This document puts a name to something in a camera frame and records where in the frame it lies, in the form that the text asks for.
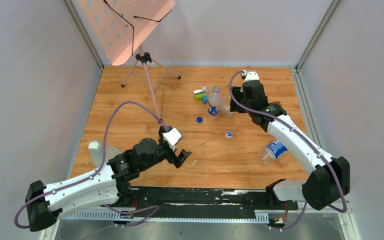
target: pink music stand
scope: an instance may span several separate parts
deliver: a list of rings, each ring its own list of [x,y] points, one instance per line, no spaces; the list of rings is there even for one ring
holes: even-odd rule
[[[147,62],[153,61],[165,69],[166,72],[173,74],[178,79],[181,79],[181,76],[160,61],[153,57],[151,58],[148,52],[144,52],[142,43],[157,27],[159,23],[157,21],[161,20],[171,11],[175,5],[175,1],[106,0],[107,3],[103,0],[76,1],[80,6],[80,10],[93,28],[112,65],[119,66],[124,64],[132,56],[134,51],[139,51],[139,54],[135,56],[136,61],[131,66],[121,86],[123,88],[126,86],[127,80],[132,74],[136,64],[140,61],[148,81],[149,90],[155,105],[156,115],[161,118],[154,91],[160,84],[162,77],[154,88],[148,71]]]

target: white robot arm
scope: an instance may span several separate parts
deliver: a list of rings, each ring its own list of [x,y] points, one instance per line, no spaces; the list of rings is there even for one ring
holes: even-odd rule
[[[309,175],[306,181],[280,179],[267,186],[266,191],[273,194],[273,201],[306,201],[314,209],[321,210],[341,196],[333,174],[338,178],[343,194],[348,194],[348,161],[342,156],[335,158],[325,152],[294,124],[279,104],[269,103],[255,71],[244,70],[241,75],[244,80],[242,86],[232,87],[230,82],[230,111],[248,113],[255,124],[282,142]]]
[[[29,186],[25,201],[28,202],[43,194],[45,196],[26,207],[30,231],[46,229],[58,219],[79,210],[114,203],[126,205],[132,198],[129,181],[138,178],[140,172],[163,160],[174,164],[176,168],[182,166],[186,158],[191,155],[191,152],[184,149],[179,155],[175,155],[176,144],[182,138],[182,134],[176,128],[161,126],[158,143],[145,138],[123,153],[107,146],[105,152],[108,154],[100,171],[98,167],[80,176],[46,185],[40,180],[33,182]],[[90,155],[95,165],[100,165],[103,146],[98,142],[92,142],[91,145],[89,145]]]

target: plastic bottle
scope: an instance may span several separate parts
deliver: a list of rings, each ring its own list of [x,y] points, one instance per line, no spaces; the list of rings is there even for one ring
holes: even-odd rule
[[[267,165],[274,160],[278,159],[282,154],[284,154],[288,149],[279,141],[275,140],[269,145],[267,145],[259,154],[258,160],[262,165]]]
[[[230,111],[230,99],[223,97],[220,86],[213,87],[212,91],[204,91],[208,95],[208,118],[211,121],[215,121],[220,115],[228,118],[233,116],[234,113]]]
[[[220,115],[221,90],[220,86],[215,86],[212,91],[208,91],[208,119],[210,121],[215,121]]]

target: green block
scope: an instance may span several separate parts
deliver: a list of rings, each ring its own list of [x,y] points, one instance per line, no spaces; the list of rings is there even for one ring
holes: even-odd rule
[[[199,101],[202,101],[203,100],[203,96],[206,96],[207,94],[205,92],[203,93],[200,93],[200,94],[196,94],[195,95],[195,101],[199,102]]]

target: wooden tabletop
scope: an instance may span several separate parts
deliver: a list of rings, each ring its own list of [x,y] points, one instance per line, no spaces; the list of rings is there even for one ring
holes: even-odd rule
[[[157,83],[164,70],[151,66],[150,76]],[[136,186],[170,186],[197,188],[264,189],[267,185],[286,178],[305,180],[307,174],[290,152],[275,162],[261,165],[258,153],[274,137],[252,123],[248,114],[235,113],[215,122],[207,119],[207,106],[196,102],[193,91],[202,86],[221,86],[221,93],[229,97],[229,80],[243,68],[238,67],[172,67],[181,79],[167,73],[155,91],[161,117],[167,125],[177,128],[184,136],[177,145],[192,155],[179,169],[167,161],[142,172],[131,181]],[[256,70],[269,102],[280,101],[295,124],[305,132],[297,94],[289,68],[248,68]],[[151,93],[141,66],[134,70],[126,87],[121,88],[128,66],[106,66],[78,149],[71,177],[95,168],[88,152],[92,140],[102,141],[105,126],[114,109],[127,100],[138,101],[154,110]],[[242,84],[238,76],[234,86]],[[203,117],[198,123],[197,117]],[[108,132],[107,144],[120,151],[131,149],[144,138],[158,139],[159,124],[142,108],[127,104],[114,117]],[[233,137],[226,138],[231,131]]]

